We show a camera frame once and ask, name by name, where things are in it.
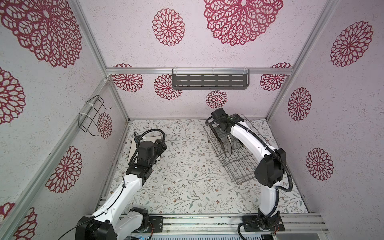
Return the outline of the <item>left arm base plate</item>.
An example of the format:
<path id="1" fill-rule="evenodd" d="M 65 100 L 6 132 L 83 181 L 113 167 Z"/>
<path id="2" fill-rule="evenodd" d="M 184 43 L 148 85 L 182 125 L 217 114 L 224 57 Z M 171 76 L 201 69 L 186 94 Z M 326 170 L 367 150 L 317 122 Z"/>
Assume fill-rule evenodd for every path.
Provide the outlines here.
<path id="1" fill-rule="evenodd" d="M 162 233 L 164 225 L 164 217 L 163 216 L 149 216 L 149 222 L 146 228 L 141 230 L 135 230 L 133 233 Z"/>

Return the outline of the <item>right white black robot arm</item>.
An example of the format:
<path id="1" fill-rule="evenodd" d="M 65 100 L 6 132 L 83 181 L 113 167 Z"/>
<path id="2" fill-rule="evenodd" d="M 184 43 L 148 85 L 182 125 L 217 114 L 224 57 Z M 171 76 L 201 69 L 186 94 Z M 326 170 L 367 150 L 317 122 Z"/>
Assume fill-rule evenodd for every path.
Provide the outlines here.
<path id="1" fill-rule="evenodd" d="M 226 135 L 242 143 L 256 159 L 254 175 L 261 187 L 258 210 L 259 221 L 271 221 L 278 214 L 279 193 L 293 190 L 293 178 L 286 163 L 286 152 L 268 145 L 238 115 L 228 115 L 219 108 L 206 119 L 206 125 L 214 124 Z"/>

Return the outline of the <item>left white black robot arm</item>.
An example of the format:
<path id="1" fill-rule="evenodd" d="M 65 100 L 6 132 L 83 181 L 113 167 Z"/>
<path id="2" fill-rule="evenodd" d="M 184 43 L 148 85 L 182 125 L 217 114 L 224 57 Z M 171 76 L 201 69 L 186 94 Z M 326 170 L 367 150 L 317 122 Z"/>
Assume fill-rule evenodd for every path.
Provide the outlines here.
<path id="1" fill-rule="evenodd" d="M 163 138 L 140 142 L 136 147 L 137 159 L 128 167 L 120 185 L 90 217 L 79 220 L 75 239 L 124 240 L 134 231 L 146 231 L 150 224 L 147 210 L 134 207 L 125 217 L 121 215 L 151 176 L 153 166 L 166 149 Z"/>

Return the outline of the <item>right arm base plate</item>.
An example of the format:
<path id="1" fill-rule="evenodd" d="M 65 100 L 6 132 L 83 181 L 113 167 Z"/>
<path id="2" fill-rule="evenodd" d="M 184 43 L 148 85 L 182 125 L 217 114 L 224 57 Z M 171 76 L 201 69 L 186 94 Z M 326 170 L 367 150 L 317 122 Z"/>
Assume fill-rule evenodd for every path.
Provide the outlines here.
<path id="1" fill-rule="evenodd" d="M 286 230 L 279 214 L 275 214 L 266 220 L 256 223 L 244 224 L 243 227 L 246 232 L 283 232 Z"/>

